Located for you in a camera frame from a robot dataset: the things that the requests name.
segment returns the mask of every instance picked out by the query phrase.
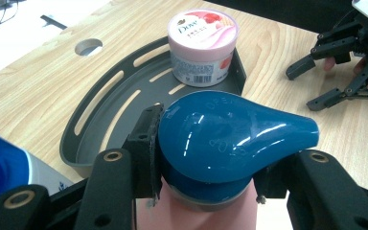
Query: black plastic tray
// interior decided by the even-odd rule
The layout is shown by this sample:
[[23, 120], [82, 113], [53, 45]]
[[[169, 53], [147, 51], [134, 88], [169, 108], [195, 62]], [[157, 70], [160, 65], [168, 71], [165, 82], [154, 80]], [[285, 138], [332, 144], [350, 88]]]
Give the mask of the black plastic tray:
[[[168, 39], [163, 37], [125, 57], [109, 69], [80, 102], [64, 130], [59, 151], [62, 160], [82, 177], [89, 176], [94, 159], [100, 151], [122, 146], [142, 111], [149, 106], [163, 104], [168, 107], [177, 99], [200, 90], [219, 90], [238, 95], [242, 93], [246, 75], [237, 50], [224, 81], [214, 86], [197, 88], [183, 86], [174, 77], [167, 44]], [[167, 51], [154, 54], [163, 47]], [[150, 58], [135, 66], [135, 60], [144, 55]], [[123, 77], [112, 85], [114, 76], [120, 71], [123, 71]], [[177, 86], [179, 90], [169, 94]]]

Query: mounting hole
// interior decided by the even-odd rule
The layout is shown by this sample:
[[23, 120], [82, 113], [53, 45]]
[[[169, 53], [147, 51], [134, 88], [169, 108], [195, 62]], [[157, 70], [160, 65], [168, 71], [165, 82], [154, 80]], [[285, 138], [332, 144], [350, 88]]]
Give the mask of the mounting hole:
[[312, 152], [310, 158], [319, 163], [328, 163], [330, 161], [327, 156], [318, 152]]
[[97, 218], [95, 218], [95, 226], [97, 227], [105, 227], [107, 226], [111, 221], [111, 218], [107, 214], [99, 215]]
[[25, 190], [15, 193], [4, 202], [4, 207], [7, 209], [15, 209], [28, 204], [35, 197], [35, 192], [32, 190]]
[[93, 56], [100, 52], [103, 43], [97, 38], [89, 38], [80, 41], [75, 48], [75, 52], [79, 56]]
[[109, 152], [107, 153], [104, 157], [103, 157], [103, 160], [105, 161], [117, 161], [117, 160], [120, 160], [122, 158], [122, 154], [118, 151], [112, 151], [112, 152]]
[[354, 217], [355, 222], [363, 229], [368, 229], [368, 219], [363, 217]]

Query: wood grain surface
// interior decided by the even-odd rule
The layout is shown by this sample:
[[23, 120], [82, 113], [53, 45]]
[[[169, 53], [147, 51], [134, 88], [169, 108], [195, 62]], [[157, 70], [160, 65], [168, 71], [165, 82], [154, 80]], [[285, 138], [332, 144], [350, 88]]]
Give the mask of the wood grain surface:
[[[77, 26], [0, 71], [0, 136], [28, 150], [77, 182], [81, 178], [59, 157], [59, 142], [73, 111], [91, 86], [115, 63], [167, 35], [174, 15], [211, 8], [232, 15], [247, 75], [243, 96], [255, 103], [313, 118], [320, 128], [317, 150], [332, 154], [358, 185], [368, 189], [368, 101], [349, 101], [319, 112], [306, 102], [334, 87], [344, 88], [358, 61], [322, 70], [322, 60], [296, 80], [286, 69], [309, 53], [316, 34], [202, 1], [112, 1]], [[76, 54], [76, 45], [97, 38], [102, 50]]]

